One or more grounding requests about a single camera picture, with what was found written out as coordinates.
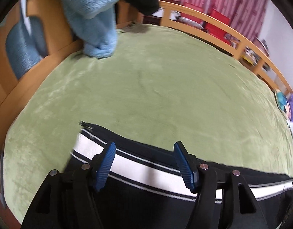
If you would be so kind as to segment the black pants with white stripe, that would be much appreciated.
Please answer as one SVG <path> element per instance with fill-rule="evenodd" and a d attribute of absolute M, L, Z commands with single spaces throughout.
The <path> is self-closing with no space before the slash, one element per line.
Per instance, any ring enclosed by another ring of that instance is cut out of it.
<path fill-rule="evenodd" d="M 75 189 L 75 172 L 109 141 L 116 154 L 105 186 Z M 293 179 L 284 174 L 206 163 L 216 193 L 191 193 L 173 150 L 81 122 L 71 157 L 49 171 L 22 228 L 293 228 Z"/>

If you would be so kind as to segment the wooden bed frame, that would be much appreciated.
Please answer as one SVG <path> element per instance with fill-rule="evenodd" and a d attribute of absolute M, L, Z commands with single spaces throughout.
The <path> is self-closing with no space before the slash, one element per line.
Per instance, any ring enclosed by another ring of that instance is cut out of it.
<path fill-rule="evenodd" d="M 261 71 L 263 65 L 268 65 L 284 85 L 285 93 L 293 93 L 293 89 L 273 62 L 255 44 L 236 30 L 209 15 L 191 8 L 166 1 L 160 2 L 160 6 L 165 12 L 160 21 L 162 26 L 180 30 L 205 40 L 230 53 L 235 59 L 240 58 L 245 47 L 254 49 L 261 59 L 253 67 L 252 71 L 261 77 L 271 89 L 275 89 L 277 84 Z M 238 39 L 237 46 L 231 47 L 208 33 L 169 20 L 167 13 L 173 10 L 192 15 L 224 30 Z M 28 104 L 42 82 L 66 57 L 79 51 L 82 47 L 82 41 L 74 40 L 71 36 L 70 27 L 62 14 L 61 0 L 28 0 L 28 13 L 39 17 L 43 22 L 49 54 L 35 67 L 32 67 L 23 77 L 17 79 L 11 69 L 5 43 L 10 30 L 20 19 L 20 0 L 0 1 L 0 23 L 2 23 L 2 27 L 0 27 L 0 152 L 4 148 L 8 129 Z"/>

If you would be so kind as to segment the light blue fleece blanket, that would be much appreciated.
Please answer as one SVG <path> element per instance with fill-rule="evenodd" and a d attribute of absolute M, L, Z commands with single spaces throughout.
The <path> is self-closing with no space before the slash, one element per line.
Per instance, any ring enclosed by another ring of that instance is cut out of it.
<path fill-rule="evenodd" d="M 62 0 L 64 14 L 87 56 L 107 58 L 117 46 L 114 5 L 119 0 Z"/>

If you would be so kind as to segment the blue padded chair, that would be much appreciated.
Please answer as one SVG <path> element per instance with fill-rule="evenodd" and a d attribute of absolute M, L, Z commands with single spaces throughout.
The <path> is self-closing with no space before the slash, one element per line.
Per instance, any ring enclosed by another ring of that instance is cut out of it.
<path fill-rule="evenodd" d="M 30 31 L 21 18 L 6 39 L 7 57 L 17 79 L 48 55 L 42 22 L 38 17 L 28 19 L 31 24 Z"/>

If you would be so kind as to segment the teal geometric cushion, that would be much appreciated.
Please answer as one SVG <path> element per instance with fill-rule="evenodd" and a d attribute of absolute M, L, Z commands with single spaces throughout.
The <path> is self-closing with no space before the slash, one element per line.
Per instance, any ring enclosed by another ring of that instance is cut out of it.
<path fill-rule="evenodd" d="M 275 90 L 274 95 L 275 95 L 275 100 L 279 110 L 283 113 L 283 115 L 286 118 L 289 118 L 291 112 L 290 112 L 290 105 L 288 103 L 286 96 L 280 90 Z"/>

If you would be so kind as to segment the green fleece bed blanket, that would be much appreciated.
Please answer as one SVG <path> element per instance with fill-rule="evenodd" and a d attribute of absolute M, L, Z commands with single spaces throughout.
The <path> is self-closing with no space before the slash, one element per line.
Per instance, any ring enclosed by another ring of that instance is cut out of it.
<path fill-rule="evenodd" d="M 204 160 L 293 177 L 293 139 L 266 83 L 185 33 L 153 25 L 119 31 L 114 54 L 68 56 L 10 127 L 6 203 L 22 221 L 43 179 L 62 170 L 79 122 Z"/>

